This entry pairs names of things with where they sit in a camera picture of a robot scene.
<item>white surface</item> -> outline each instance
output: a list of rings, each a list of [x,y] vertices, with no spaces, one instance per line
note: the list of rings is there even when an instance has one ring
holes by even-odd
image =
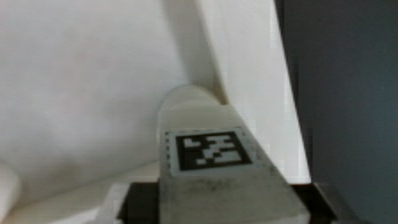
[[[22,180],[11,167],[0,162],[0,223],[18,202]]]
[[[265,155],[233,107],[212,105],[197,87],[178,88],[165,98],[174,107],[160,110],[160,223],[162,224],[306,224],[309,213]],[[203,106],[190,101],[208,99]],[[235,132],[251,163],[183,170],[176,138]],[[206,147],[228,148],[215,136]]]
[[[309,183],[274,0],[197,0],[229,104],[290,183]]]
[[[116,182],[130,182],[137,178],[157,180],[158,163],[146,164],[125,174],[18,208],[2,224],[89,224],[103,206],[110,186]]]
[[[192,3],[0,1],[0,158],[22,203],[157,158],[160,100],[213,85]]]

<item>qr-like tag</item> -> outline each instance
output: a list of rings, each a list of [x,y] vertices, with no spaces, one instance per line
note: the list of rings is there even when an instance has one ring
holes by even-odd
[[[251,163],[240,138],[233,131],[176,136],[176,147],[181,170]]]

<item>white cylinder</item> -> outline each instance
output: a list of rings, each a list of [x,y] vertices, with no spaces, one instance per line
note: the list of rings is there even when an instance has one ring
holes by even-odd
[[[22,195],[22,180],[11,167],[0,162],[0,223]]]

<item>white wall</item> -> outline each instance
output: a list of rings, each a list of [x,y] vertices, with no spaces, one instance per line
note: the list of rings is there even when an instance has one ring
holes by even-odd
[[[197,0],[197,4],[228,101],[288,182],[308,183],[274,0]]]
[[[2,0],[0,159],[23,203],[157,158],[169,90],[212,87],[213,65],[185,0]]]

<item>dark panel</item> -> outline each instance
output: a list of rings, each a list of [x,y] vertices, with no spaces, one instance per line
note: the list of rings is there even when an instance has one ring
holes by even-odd
[[[398,1],[285,0],[285,47],[313,178],[398,223]]]

